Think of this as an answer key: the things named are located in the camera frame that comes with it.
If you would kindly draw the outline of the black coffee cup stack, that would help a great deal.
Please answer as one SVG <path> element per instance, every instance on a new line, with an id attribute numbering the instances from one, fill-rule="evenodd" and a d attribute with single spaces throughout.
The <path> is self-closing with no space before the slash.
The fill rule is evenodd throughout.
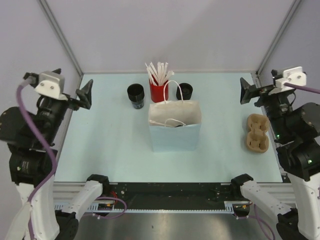
<path id="1" fill-rule="evenodd" d="M 144 106 L 145 91 L 141 84 L 134 83 L 127 88 L 127 95 L 135 109 L 141 109 Z"/>

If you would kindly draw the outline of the black lid stack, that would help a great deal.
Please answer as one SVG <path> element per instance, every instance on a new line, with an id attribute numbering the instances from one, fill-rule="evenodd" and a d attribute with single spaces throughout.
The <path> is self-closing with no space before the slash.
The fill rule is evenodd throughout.
<path id="1" fill-rule="evenodd" d="M 193 93 L 193 87 L 189 83 L 180 83 L 176 89 L 177 100 L 190 100 Z"/>

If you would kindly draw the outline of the light blue paper bag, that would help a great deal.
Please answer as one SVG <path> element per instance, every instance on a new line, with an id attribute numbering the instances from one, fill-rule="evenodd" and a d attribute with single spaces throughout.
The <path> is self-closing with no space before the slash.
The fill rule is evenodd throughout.
<path id="1" fill-rule="evenodd" d="M 197 148 L 202 111 L 197 100 L 169 100 L 152 103 L 148 126 L 154 152 L 193 151 Z"/>

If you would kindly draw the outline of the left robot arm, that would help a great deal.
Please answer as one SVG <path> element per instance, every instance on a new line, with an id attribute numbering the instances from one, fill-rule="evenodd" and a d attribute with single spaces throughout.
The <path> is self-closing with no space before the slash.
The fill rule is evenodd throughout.
<path id="1" fill-rule="evenodd" d="M 64 84 L 60 69 L 27 72 L 15 93 L 17 106 L 0 116 L 0 139 L 11 153 L 10 176 L 22 200 L 8 240 L 72 240 L 88 207 L 110 196 L 108 177 L 92 174 L 70 204 L 54 208 L 54 139 L 68 110 L 92 106 L 92 80 L 76 90 L 76 97 L 64 93 Z"/>

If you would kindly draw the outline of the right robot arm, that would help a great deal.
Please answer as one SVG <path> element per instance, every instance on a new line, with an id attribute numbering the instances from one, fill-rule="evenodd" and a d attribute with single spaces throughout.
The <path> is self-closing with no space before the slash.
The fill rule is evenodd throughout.
<path id="1" fill-rule="evenodd" d="M 280 166 L 290 180 L 296 207 L 290 207 L 264 191 L 248 174 L 231 180 L 230 194 L 237 200 L 252 201 L 273 221 L 283 240 L 318 240 L 320 238 L 320 106 L 308 102 L 292 108 L 288 96 L 294 90 L 272 94 L 274 85 L 256 87 L 240 78 L 240 103 L 258 98 L 256 107 L 264 107 L 275 142 Z"/>

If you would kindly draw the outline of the brown cardboard cup carrier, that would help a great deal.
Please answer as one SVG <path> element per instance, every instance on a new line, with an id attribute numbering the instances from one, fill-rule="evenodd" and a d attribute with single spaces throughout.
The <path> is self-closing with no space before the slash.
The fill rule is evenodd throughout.
<path id="1" fill-rule="evenodd" d="M 245 144 L 248 150 L 263 154 L 269 149 L 267 132 L 270 129 L 269 119 L 262 114 L 253 113 L 247 118 L 248 133 Z"/>

